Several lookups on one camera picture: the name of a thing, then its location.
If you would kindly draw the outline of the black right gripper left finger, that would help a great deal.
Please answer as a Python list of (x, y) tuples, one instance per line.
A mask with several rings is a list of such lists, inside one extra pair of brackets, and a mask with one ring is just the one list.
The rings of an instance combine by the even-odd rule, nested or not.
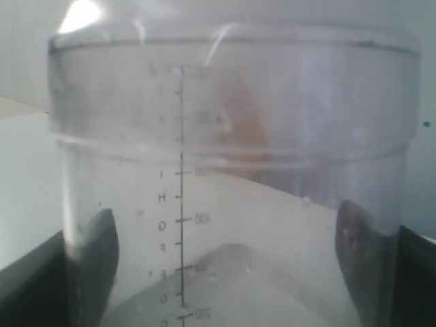
[(108, 307), (119, 263), (112, 210), (88, 223), (83, 247), (58, 232), (1, 269), (2, 326), (98, 326)]

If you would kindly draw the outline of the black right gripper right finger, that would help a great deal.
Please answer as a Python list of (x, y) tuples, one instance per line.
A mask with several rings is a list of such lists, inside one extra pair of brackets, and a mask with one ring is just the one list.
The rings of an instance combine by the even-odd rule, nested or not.
[(335, 252), (361, 326), (435, 325), (435, 244), (391, 234), (351, 200), (337, 212)]

